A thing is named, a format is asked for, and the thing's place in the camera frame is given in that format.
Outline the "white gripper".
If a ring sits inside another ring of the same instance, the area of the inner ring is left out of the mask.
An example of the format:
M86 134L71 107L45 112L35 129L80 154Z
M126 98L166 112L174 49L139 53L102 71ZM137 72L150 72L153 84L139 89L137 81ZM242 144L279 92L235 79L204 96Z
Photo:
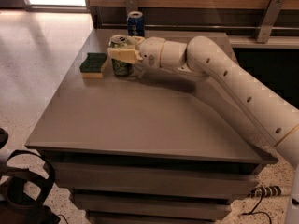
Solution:
M124 63L135 64L137 77L142 78L147 68L161 68L161 54L165 39L159 37L144 38L143 36L127 36L128 41L136 49L108 48L111 59Z

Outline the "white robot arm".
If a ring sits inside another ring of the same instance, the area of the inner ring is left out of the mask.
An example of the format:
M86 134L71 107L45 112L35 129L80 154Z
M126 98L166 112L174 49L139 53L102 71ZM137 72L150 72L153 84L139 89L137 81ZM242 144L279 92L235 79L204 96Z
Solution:
M213 78L276 151L295 168L285 224L299 219L299 110L236 64L213 40L189 43L130 36L127 45L109 48L110 58L163 69L192 81Z

